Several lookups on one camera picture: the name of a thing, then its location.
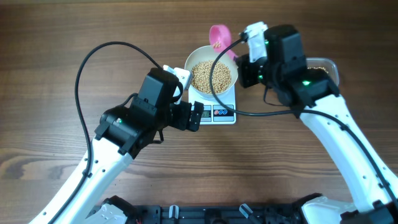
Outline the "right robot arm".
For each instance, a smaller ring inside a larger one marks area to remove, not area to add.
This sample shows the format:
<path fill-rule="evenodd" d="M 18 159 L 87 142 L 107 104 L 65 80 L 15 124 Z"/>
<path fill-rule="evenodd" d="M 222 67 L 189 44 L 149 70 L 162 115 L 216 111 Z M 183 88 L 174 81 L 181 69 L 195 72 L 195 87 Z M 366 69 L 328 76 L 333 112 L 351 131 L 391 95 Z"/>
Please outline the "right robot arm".
<path fill-rule="evenodd" d="M 385 165 L 351 116 L 329 74 L 310 68 L 301 36 L 292 25 L 251 24 L 241 34 L 247 55 L 237 59 L 244 87 L 273 89 L 285 113 L 294 114 L 329 153 L 353 201 L 318 196 L 300 210 L 307 223 L 396 223 L 397 176 Z"/>

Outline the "pink plastic measuring scoop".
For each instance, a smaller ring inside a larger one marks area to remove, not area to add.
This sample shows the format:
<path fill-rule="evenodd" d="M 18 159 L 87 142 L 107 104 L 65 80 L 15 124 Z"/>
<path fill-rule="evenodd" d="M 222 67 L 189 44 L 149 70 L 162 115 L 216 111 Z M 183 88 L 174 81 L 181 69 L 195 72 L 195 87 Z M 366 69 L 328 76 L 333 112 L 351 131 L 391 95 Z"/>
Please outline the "pink plastic measuring scoop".
<path fill-rule="evenodd" d="M 216 53 L 222 53 L 232 44 L 232 36 L 224 24 L 213 25 L 209 31 L 209 43 Z"/>

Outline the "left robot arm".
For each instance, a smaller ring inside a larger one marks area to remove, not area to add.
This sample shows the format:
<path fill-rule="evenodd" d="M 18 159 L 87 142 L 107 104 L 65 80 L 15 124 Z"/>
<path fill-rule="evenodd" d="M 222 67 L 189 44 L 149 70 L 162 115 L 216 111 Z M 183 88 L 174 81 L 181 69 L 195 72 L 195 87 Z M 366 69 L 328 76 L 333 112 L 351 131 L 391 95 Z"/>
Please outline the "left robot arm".
<path fill-rule="evenodd" d="M 118 200 L 90 212 L 112 181 L 141 149 L 160 144 L 167 126 L 198 131 L 204 105 L 182 101 L 192 74 L 181 68 L 153 68 L 139 93 L 103 113 L 88 150 L 72 175 L 32 223 L 124 223 L 133 219 L 134 207 Z"/>

